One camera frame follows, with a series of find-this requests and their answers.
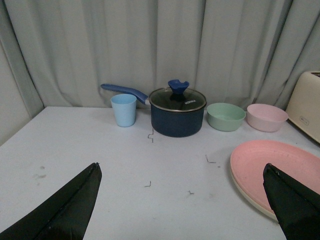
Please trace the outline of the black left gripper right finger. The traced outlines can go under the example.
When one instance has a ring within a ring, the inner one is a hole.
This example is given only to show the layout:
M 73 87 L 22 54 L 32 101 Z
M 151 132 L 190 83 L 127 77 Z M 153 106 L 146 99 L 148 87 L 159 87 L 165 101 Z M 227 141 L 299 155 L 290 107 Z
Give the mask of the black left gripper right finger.
M 320 238 L 320 195 L 268 163 L 263 170 L 268 203 L 287 240 Z

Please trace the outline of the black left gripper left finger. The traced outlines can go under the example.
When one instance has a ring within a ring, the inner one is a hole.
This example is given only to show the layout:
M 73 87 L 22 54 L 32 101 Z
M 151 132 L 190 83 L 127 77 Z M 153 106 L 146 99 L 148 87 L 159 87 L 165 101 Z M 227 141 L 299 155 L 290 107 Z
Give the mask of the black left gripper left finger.
M 29 214 L 0 233 L 2 240 L 82 240 L 90 222 L 102 171 L 92 163 Z

